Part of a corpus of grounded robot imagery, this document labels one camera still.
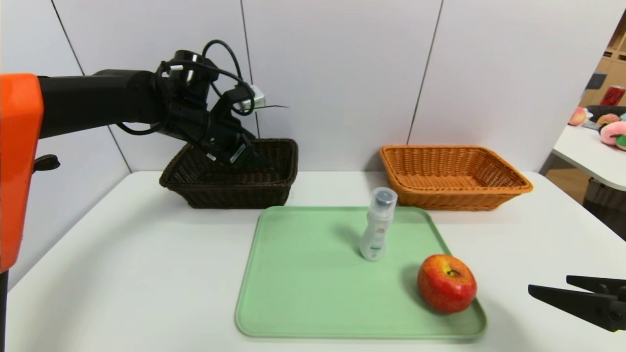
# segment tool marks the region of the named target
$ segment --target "red can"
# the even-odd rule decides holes
[[[606,94],[604,94],[604,98],[602,98],[600,105],[615,106],[619,104],[625,92],[626,92],[626,88],[622,86],[610,86]]]

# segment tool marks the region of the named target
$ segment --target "dark brown wicker basket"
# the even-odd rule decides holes
[[[590,117],[589,120],[592,122],[598,122],[598,119],[602,115],[606,115],[608,113],[614,113],[617,116],[622,116],[623,113],[626,113],[626,106],[587,105],[587,111],[593,114],[593,117]]]
[[[211,162],[185,145],[163,171],[159,183],[193,208],[264,209],[284,205],[298,173],[298,144],[291,139],[256,139],[252,146],[270,166],[232,169]]]
[[[626,240],[626,192],[590,179],[583,206]]]

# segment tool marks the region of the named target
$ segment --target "green tray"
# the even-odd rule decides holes
[[[361,256],[367,208],[263,211],[235,320],[252,337],[468,339],[485,332],[477,300],[441,314],[417,291],[422,261],[450,251],[427,213],[398,207],[378,262]]]

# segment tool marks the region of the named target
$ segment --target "orange robot base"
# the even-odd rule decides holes
[[[0,75],[0,272],[18,259],[42,119],[37,76]]]

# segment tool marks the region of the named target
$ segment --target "apple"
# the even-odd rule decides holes
[[[440,312],[465,310],[474,301],[476,289],[476,279],[470,269],[453,256],[435,254],[419,267],[419,294]]]
[[[574,109],[574,113],[572,114],[572,117],[570,117],[570,121],[568,122],[568,125],[579,126],[579,125],[582,125],[582,123],[585,122],[586,119],[587,119],[587,113],[585,109],[578,106],[576,107],[576,109]]]

